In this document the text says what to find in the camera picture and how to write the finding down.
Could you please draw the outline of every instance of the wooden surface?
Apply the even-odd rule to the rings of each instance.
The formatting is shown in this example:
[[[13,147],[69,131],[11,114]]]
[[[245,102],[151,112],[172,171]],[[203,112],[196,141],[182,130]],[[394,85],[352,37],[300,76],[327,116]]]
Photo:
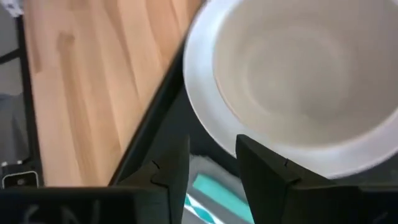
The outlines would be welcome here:
[[[45,184],[107,185],[200,0],[24,2]]]

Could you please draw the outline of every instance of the black edge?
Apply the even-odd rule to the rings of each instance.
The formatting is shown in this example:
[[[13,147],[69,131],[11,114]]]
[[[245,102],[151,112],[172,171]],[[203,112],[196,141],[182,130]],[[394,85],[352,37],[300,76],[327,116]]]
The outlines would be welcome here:
[[[30,79],[29,62],[27,58],[27,48],[25,42],[24,20],[20,16],[16,18],[17,38],[19,46],[19,60],[21,64],[22,86],[24,90],[26,128],[28,134],[28,143],[30,158],[25,161],[24,171],[36,171],[39,175],[39,186],[44,185],[42,163],[40,159],[39,137],[37,135],[37,125],[35,110],[33,104],[32,82]]]
[[[19,49],[15,49],[0,57],[0,65],[11,60],[19,58]]]
[[[183,77],[175,71],[182,67],[184,44],[185,41],[176,53],[109,185],[116,185],[141,167],[165,115],[183,85]]]

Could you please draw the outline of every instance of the gray surface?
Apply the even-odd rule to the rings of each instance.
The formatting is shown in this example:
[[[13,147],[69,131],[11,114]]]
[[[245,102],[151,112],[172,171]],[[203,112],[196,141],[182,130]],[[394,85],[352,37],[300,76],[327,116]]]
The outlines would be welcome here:
[[[195,181],[198,174],[207,175],[213,180],[217,181],[222,186],[226,187],[232,193],[235,194],[242,201],[247,203],[246,196],[243,190],[243,186],[241,181],[229,174],[222,167],[215,164],[212,160],[205,157],[195,156],[192,157],[190,161],[190,170],[189,170],[189,181],[188,181],[188,193],[200,202],[204,207],[206,207],[209,211],[211,211],[214,215],[217,216],[221,221],[225,223],[234,223],[234,224],[247,224],[240,217],[230,212],[222,205],[216,203],[211,198],[207,197],[205,194],[200,191],[194,189],[192,187],[193,182]]]
[[[28,156],[23,96],[0,95],[0,163],[17,164]]]
[[[0,94],[18,95],[20,93],[22,93],[21,66],[19,59],[14,59],[0,65]]]
[[[18,48],[14,19],[0,5],[0,55]]]
[[[0,56],[17,49],[14,19],[0,6]],[[19,59],[0,65],[0,163],[29,157]]]
[[[192,214],[188,210],[184,209],[184,212],[182,213],[182,224],[205,224],[204,221],[202,221],[200,218],[198,218],[196,215]]]

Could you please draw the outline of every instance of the teal object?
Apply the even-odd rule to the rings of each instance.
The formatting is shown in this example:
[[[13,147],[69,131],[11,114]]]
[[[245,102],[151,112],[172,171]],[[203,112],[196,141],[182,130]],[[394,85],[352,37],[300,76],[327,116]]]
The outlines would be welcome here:
[[[254,223],[249,205],[211,177],[198,174],[193,182],[193,188],[199,190],[243,220]]]
[[[211,214],[202,208],[193,206],[187,196],[185,196],[185,205],[192,207],[193,210],[195,211],[196,215],[199,216],[202,220],[204,220],[210,224],[215,224],[215,221],[214,221],[213,217],[211,216]]]

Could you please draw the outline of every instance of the black tray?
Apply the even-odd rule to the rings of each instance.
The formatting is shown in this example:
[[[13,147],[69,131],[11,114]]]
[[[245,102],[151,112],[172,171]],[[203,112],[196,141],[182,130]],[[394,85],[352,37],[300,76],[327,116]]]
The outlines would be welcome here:
[[[191,154],[210,157],[225,170],[238,176],[236,159],[208,135],[190,106],[183,85],[183,44],[177,52],[158,92],[114,173],[110,185],[117,184],[145,162],[160,155],[170,144],[190,135]],[[336,180],[342,184],[398,184],[398,156],[360,174]]]

